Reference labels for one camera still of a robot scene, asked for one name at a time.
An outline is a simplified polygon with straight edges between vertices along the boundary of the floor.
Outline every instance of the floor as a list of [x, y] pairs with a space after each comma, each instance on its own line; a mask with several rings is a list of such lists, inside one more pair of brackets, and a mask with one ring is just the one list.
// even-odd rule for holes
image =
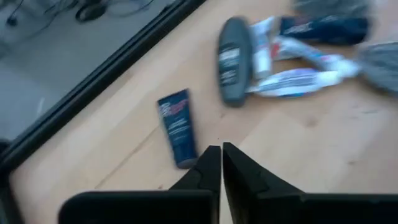
[[171, 1], [155, 0], [133, 16], [107, 13], [86, 24], [75, 21], [77, 8], [72, 9], [33, 38], [30, 34], [45, 26], [48, 17], [21, 15], [19, 25], [10, 28], [5, 21], [12, 8], [2, 10], [0, 39], [6, 46], [0, 45], [0, 138], [16, 138]]

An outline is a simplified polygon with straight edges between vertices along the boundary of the white tube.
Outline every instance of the white tube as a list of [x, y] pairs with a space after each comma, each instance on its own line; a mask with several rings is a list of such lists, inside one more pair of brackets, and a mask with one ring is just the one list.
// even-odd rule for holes
[[261, 80], [246, 91], [264, 97], [299, 97], [343, 81], [337, 71], [319, 72], [312, 68], [284, 71]]
[[272, 59], [270, 51], [269, 32], [272, 30], [275, 17], [270, 17], [264, 21], [251, 26], [254, 34], [254, 78], [267, 78], [272, 74]]
[[276, 37], [273, 45], [273, 56], [281, 55], [304, 58], [314, 63], [323, 71], [339, 71], [342, 77], [355, 77], [361, 71], [361, 67], [352, 60], [341, 55], [327, 55], [303, 42], [291, 37]]

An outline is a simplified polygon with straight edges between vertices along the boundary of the wooden table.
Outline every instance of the wooden table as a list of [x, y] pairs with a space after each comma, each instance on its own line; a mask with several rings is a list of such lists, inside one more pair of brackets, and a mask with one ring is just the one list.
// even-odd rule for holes
[[[201, 152], [231, 141], [307, 192], [398, 193], [398, 104], [360, 80], [292, 100], [250, 96], [240, 109], [221, 103], [215, 49], [223, 23], [234, 15], [251, 22], [282, 15], [289, 3], [202, 5], [12, 174], [26, 223], [56, 223], [61, 204], [79, 192], [167, 189], [181, 178], [185, 171], [174, 166], [155, 102], [184, 88], [192, 94]], [[375, 38], [390, 34], [396, 6], [380, 7]], [[279, 62], [275, 72], [304, 66]], [[231, 223], [225, 194], [221, 223]]]

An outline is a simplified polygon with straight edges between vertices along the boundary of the wood grain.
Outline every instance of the wood grain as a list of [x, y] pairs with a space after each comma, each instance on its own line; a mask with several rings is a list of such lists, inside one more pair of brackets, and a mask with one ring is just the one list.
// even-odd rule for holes
[[[26, 223], [56, 223], [62, 203], [79, 192], [167, 189], [181, 178], [155, 102], [184, 88], [201, 152], [231, 141], [308, 192], [398, 193], [398, 104], [359, 79], [305, 98], [250, 96], [240, 109], [222, 105], [215, 78], [221, 26], [235, 15], [256, 22], [287, 14], [289, 2], [202, 5], [15, 170], [11, 182]], [[355, 49], [323, 50], [351, 57]], [[278, 62], [275, 71], [305, 66]], [[227, 204], [223, 193], [221, 223], [231, 223]]]

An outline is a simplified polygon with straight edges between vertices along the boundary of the table surface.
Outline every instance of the table surface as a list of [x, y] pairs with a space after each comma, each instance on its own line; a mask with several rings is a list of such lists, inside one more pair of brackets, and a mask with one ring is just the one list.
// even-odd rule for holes
[[[398, 193], [398, 104], [360, 79], [305, 98], [250, 96], [240, 109], [221, 103], [215, 49], [223, 23], [235, 15], [256, 22], [288, 14], [289, 3], [204, 3], [15, 170], [11, 184], [26, 223], [56, 223], [62, 203], [79, 192], [167, 189], [181, 178], [186, 171], [174, 166], [156, 101], [184, 88], [192, 94], [200, 152], [230, 141], [306, 192]], [[384, 3], [373, 39], [393, 35], [397, 3]], [[274, 70], [306, 66], [278, 62]], [[220, 222], [231, 223], [222, 191]]]

